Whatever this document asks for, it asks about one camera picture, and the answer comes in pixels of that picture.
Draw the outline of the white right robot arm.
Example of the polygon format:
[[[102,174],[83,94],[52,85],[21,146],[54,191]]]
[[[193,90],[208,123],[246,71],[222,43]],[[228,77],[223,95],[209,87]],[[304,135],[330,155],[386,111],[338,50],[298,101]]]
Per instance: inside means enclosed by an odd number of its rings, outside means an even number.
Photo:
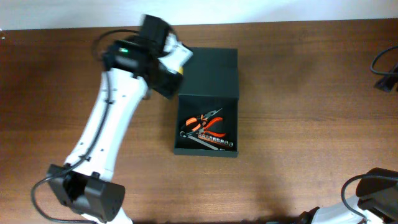
[[[373,168],[347,180],[342,202],[303,212],[297,223],[397,223],[397,172]]]

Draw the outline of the orange black needle-nose pliers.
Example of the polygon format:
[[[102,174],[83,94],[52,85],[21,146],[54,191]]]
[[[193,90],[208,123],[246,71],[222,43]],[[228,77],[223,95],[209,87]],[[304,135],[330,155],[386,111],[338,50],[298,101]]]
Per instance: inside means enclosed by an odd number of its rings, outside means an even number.
[[[210,128],[218,123],[221,122],[223,119],[222,117],[215,117],[211,119],[215,114],[220,112],[221,109],[209,111],[206,114],[201,114],[196,117],[191,117],[186,120],[183,126],[180,128],[180,135],[183,137],[191,136],[195,133],[198,134],[209,134],[214,137],[222,138],[226,136],[225,133],[216,133],[210,131]]]

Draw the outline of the silver ratchet wrench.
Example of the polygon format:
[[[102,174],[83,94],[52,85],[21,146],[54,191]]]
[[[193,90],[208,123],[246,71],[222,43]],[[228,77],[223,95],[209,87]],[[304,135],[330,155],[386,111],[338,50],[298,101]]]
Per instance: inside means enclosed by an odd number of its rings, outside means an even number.
[[[196,138],[196,137],[187,135],[184,131],[181,131],[181,132],[179,133],[179,135],[180,135],[181,137],[189,138],[189,139],[191,139],[191,140],[193,140],[193,141],[195,141],[195,142],[197,142],[197,143],[200,143],[200,144],[202,144],[202,145],[204,145],[204,146],[206,146],[206,147],[208,147],[208,148],[210,148],[210,149],[212,149],[212,150],[214,150],[214,151],[222,151],[222,150],[223,150],[223,149],[218,148],[218,147],[216,147],[216,146],[213,146],[213,145],[211,145],[211,144],[209,144],[209,143],[207,143],[207,142],[205,142],[205,141],[202,141],[201,139],[198,139],[198,138]]]

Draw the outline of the orange socket bit rail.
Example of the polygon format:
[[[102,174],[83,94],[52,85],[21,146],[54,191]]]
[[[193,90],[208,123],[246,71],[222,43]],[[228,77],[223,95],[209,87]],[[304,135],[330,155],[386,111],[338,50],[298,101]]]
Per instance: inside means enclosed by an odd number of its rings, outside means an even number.
[[[227,141],[227,140],[224,140],[221,138],[216,138],[214,136],[209,136],[206,134],[198,134],[198,138],[202,139],[204,141],[207,141],[207,142],[211,142],[211,143],[220,145],[220,146],[225,146],[225,147],[233,147],[234,146],[234,142]]]

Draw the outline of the black storage box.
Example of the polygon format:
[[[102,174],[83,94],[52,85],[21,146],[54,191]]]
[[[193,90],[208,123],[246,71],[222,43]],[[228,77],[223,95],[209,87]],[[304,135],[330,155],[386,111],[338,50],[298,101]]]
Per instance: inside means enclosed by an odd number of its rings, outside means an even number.
[[[238,50],[220,48],[192,48],[193,56],[183,68],[183,83],[178,93],[177,127],[174,154],[189,156],[238,156]],[[180,128],[191,117],[221,109],[215,117],[223,118],[221,138],[234,142],[233,147],[220,146],[214,151],[200,143],[179,135]]]

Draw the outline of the red diagonal cutters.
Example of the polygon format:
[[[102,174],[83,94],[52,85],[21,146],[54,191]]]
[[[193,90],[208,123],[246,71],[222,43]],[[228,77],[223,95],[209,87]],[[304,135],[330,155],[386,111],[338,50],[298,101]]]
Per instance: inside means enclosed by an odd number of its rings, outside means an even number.
[[[223,138],[226,133],[223,131],[223,118],[215,117],[207,122],[204,127],[199,130],[200,134],[214,136],[216,138]]]

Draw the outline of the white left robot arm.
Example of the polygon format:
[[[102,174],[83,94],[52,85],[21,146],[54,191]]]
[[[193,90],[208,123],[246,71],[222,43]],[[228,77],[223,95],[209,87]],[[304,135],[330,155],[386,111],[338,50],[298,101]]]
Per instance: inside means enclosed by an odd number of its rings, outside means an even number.
[[[75,148],[65,162],[52,164],[40,181],[80,223],[130,223],[123,210],[125,188],[112,181],[120,145],[139,103],[151,91],[172,98],[183,82],[192,51],[163,19],[145,15],[139,30],[128,30],[105,51],[92,43],[103,63],[95,105]]]

